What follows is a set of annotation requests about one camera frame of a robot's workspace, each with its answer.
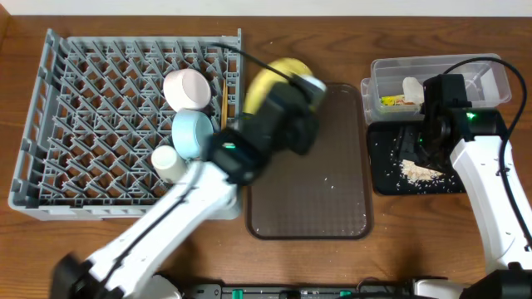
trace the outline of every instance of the dish rack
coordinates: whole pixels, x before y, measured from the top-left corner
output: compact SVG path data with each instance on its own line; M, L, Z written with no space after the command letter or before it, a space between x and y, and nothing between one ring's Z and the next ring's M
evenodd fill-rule
M219 130L224 81L228 124L244 98L242 37L59 37L47 31L9 192L11 208L40 220L144 215L171 187L150 164L171 144L175 112L162 94L171 71L209 81L205 111ZM213 218L239 215L241 200Z

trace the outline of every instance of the brown tray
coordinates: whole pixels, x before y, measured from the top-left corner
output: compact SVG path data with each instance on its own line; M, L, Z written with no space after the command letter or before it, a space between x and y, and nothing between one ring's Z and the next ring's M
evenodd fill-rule
M360 92L328 85L316 144L276 154L249 191L247 227L261 239L359 239L372 229L372 188Z

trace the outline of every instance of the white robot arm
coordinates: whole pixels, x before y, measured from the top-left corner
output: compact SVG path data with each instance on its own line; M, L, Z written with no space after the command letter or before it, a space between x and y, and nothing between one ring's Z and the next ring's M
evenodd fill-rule
M236 189L236 184L228 183L227 173L212 162L192 163L187 174L146 216L88 258L93 265L90 274L105 282L107 290L120 288L124 297L140 294L160 264L200 223L231 204ZM111 272L124 252L128 254Z
M461 140L451 154L453 168L464 184L480 230L487 273L507 269L510 262L520 262L522 268L532 269L532 250L500 179L500 144L499 136L476 136L475 141ZM505 163L515 202L527 227L532 228L532 210L515 172L510 144L506 146Z

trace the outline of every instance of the light blue cup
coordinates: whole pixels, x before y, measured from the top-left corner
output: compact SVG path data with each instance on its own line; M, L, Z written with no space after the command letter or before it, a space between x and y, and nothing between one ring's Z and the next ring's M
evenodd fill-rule
M181 158L198 158L213 132L209 117L204 113L186 109L175 113L172 140Z

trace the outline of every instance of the white cup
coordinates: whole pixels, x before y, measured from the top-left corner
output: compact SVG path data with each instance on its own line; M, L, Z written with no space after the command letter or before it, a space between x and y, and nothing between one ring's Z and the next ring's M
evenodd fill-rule
M183 159L198 158L213 132L209 117L198 111L179 110L172 122L174 147Z
M163 81L163 92L168 105L174 110L199 110L210 102L209 82L194 69L172 71Z
M177 183L186 172L185 161L169 145L159 146L151 153L151 164L159 177L169 184Z

